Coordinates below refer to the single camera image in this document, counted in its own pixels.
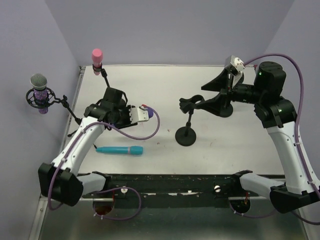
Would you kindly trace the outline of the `black round-base stand back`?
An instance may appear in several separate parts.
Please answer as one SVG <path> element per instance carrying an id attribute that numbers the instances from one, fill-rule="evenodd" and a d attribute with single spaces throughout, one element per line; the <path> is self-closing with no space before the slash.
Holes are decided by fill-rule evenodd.
<path id="1" fill-rule="evenodd" d="M 204 101 L 202 95 L 194 95 L 191 98 L 180 98 L 179 99 L 179 108 L 184 114 L 188 114 L 188 120 L 185 126 L 180 127 L 175 132 L 176 142 L 184 147 L 189 147 L 193 145 L 197 139 L 196 132 L 191 128 L 191 119 L 194 114 L 194 110 L 197 108 L 197 103 Z"/>

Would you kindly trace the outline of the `dark purple microphone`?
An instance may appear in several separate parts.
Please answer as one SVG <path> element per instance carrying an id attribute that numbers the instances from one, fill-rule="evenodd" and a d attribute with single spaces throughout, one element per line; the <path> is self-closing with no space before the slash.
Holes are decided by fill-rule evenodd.
<path id="1" fill-rule="evenodd" d="M 147 106 L 146 107 L 148 118 L 151 119 L 154 116 L 154 111 L 151 107 Z"/>

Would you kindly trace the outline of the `teal microphone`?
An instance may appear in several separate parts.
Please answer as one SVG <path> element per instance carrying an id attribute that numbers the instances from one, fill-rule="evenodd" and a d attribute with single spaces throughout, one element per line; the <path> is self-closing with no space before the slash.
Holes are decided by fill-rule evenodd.
<path id="1" fill-rule="evenodd" d="M 97 147 L 96 152 L 112 155 L 133 155 L 140 156 L 144 153 L 142 146 L 103 146 Z"/>

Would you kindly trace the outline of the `black shock-mount round-base stand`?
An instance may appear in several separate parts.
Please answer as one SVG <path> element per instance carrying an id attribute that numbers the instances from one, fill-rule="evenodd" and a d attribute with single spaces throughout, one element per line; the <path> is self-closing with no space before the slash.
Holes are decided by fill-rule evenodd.
<path id="1" fill-rule="evenodd" d="M 237 83 L 237 84 L 235 85 L 235 87 L 232 88 L 232 90 L 235 90 L 236 87 L 239 86 L 239 85 L 242 84 L 242 83 Z M 226 108 L 226 114 L 225 114 L 225 115 L 220 115 L 220 117 L 222 117 L 222 118 L 228 118 L 228 117 L 230 117 L 230 116 L 232 115 L 232 113 L 233 113 L 233 106 L 232 106 L 232 104 L 231 104 L 231 102 L 230 102 L 230 106 L 229 106 L 228 108 Z"/>

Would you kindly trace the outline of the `pink microphone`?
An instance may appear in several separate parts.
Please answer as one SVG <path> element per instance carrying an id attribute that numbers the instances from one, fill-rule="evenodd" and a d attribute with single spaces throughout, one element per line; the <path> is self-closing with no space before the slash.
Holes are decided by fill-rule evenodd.
<path id="1" fill-rule="evenodd" d="M 96 76 L 98 76 L 102 69 L 103 52 L 99 48 L 95 48 L 92 51 L 91 59 L 93 72 Z"/>

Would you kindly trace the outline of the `silver purple glitter microphone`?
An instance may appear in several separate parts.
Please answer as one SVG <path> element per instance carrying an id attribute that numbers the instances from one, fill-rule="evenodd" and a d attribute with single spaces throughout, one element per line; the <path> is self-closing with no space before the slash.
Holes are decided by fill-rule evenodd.
<path id="1" fill-rule="evenodd" d="M 34 102 L 40 114 L 46 114 L 48 112 L 47 100 L 48 100 L 48 90 L 47 90 L 47 78 L 41 73 L 35 73 L 30 77 L 30 83 L 33 88 Z"/>

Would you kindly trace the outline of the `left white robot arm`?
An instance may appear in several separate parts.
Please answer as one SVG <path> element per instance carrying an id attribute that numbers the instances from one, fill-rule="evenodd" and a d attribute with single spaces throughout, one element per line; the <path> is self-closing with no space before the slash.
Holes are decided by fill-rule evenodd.
<path id="1" fill-rule="evenodd" d="M 42 163 L 38 169 L 43 196 L 72 207 L 89 193 L 95 192 L 101 198 L 110 194 L 107 175 L 78 173 L 96 139 L 105 131 L 105 124 L 118 129 L 135 125 L 130 120 L 131 107 L 127 102 L 123 91 L 108 87 L 102 99 L 85 109 L 79 128 L 66 147 L 50 164 Z"/>

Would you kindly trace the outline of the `black mounting base rail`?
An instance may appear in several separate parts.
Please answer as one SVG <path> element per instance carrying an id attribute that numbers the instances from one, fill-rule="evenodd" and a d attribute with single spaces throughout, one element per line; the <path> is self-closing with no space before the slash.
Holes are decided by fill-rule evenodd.
<path id="1" fill-rule="evenodd" d="M 49 197 L 75 206 L 81 197 L 114 198 L 117 208 L 225 208 L 229 200 L 244 206 L 246 196 L 233 175 L 59 173 Z"/>

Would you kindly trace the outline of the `black tripod shock-mount stand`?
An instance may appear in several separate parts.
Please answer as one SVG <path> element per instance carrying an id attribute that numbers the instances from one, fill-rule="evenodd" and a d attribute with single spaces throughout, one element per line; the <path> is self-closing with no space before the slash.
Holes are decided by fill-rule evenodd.
<path id="1" fill-rule="evenodd" d="M 67 109 L 67 111 L 71 114 L 71 116 L 73 117 L 74 121 L 80 125 L 82 122 L 82 119 L 77 117 L 74 112 L 72 111 L 70 104 L 68 103 L 68 98 L 66 95 L 63 95 L 62 98 L 58 98 L 56 97 L 56 94 L 54 93 L 53 90 L 51 90 L 49 87 L 47 87 L 47 92 L 48 92 L 48 100 L 47 100 L 47 107 L 49 109 L 49 107 L 51 107 L 54 104 L 61 104 L 65 109 Z M 34 100 L 34 92 L 33 92 L 33 88 L 30 89 L 26 95 L 25 95 L 25 99 L 27 101 L 27 103 L 35 109 L 39 109 L 39 106 L 36 106 L 35 104 L 35 100 Z"/>

